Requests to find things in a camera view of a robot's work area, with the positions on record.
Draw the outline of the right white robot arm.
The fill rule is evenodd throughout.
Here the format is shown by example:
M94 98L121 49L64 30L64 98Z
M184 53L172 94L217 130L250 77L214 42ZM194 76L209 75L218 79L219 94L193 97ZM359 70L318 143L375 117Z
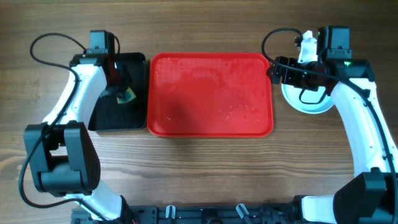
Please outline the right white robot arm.
M325 26L318 34L297 33L298 58L271 59L272 83L300 91L324 88L343 121L354 178L333 195L297 195L291 219L310 223L396 223L397 147L377 98L375 74L355 59L347 26Z

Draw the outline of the white plate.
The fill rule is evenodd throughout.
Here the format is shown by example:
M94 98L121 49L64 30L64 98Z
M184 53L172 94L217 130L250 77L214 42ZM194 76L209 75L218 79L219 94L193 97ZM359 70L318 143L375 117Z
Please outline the white plate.
M287 103L294 109L306 114L320 114L334 106L324 86L318 90L304 90L292 85L281 84L282 94Z

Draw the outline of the green yellow sponge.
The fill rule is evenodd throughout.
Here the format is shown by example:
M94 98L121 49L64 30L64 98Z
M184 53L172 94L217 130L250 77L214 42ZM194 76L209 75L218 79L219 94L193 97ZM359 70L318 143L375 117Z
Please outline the green yellow sponge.
M116 97L118 104L128 103L134 100L135 98L136 94L129 87L124 92L118 93Z

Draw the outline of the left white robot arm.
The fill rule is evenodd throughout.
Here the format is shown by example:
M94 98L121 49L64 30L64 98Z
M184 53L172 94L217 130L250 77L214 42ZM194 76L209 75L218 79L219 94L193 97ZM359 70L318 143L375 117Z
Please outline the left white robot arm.
M27 156L19 174L21 199L31 207L75 202L98 223L137 223L126 199L101 180L100 159L88 133L102 98L126 105L136 95L120 54L119 39L90 32L90 46L65 67L68 82L53 110L24 131Z

